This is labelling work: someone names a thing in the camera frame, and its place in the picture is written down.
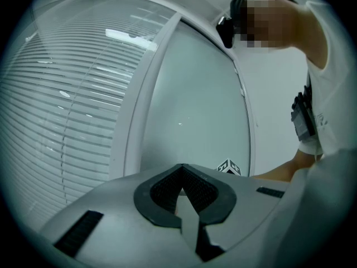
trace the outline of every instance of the black slot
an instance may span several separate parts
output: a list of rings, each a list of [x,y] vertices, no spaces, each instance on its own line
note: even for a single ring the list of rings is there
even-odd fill
[[[210,261],[211,259],[224,253],[224,250],[219,245],[213,245],[210,243],[206,227],[202,225],[202,223],[199,224],[196,253],[205,262]]]
[[[64,254],[74,257],[102,217],[103,213],[88,210],[54,246]]]
[[[267,195],[271,195],[272,197],[276,197],[276,198],[282,198],[284,195],[284,192],[282,192],[281,190],[273,190],[273,189],[268,189],[265,188],[263,186],[261,186],[260,188],[257,189],[257,192],[262,193],[262,194],[267,194]]]

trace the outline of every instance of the black earpiece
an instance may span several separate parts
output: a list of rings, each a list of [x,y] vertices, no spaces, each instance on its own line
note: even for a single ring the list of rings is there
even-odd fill
[[[232,48],[233,46],[233,38],[234,38],[234,26],[233,20],[231,18],[222,17],[217,26],[217,32],[222,39],[224,46],[227,49]]]

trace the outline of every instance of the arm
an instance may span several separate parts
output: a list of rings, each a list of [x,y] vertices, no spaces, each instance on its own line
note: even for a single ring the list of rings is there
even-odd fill
[[[321,159],[322,155],[317,156],[317,160]],[[315,156],[306,154],[297,150],[295,156],[290,161],[262,175],[254,176],[256,179],[276,180],[276,181],[291,181],[294,173],[302,168],[310,168],[315,163]]]

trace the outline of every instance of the white shirt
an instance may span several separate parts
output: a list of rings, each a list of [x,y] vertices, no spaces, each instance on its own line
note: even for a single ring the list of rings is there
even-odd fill
[[[299,150],[331,155],[357,148],[357,55],[354,43],[331,5],[307,0],[327,40],[327,63],[319,69],[307,60],[312,88],[312,111],[317,136],[301,141]]]

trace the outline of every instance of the short sleeve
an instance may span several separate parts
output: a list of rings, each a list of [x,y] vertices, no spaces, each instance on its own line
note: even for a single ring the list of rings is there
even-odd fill
[[[298,149],[309,155],[321,155],[324,153],[317,135],[301,141]]]

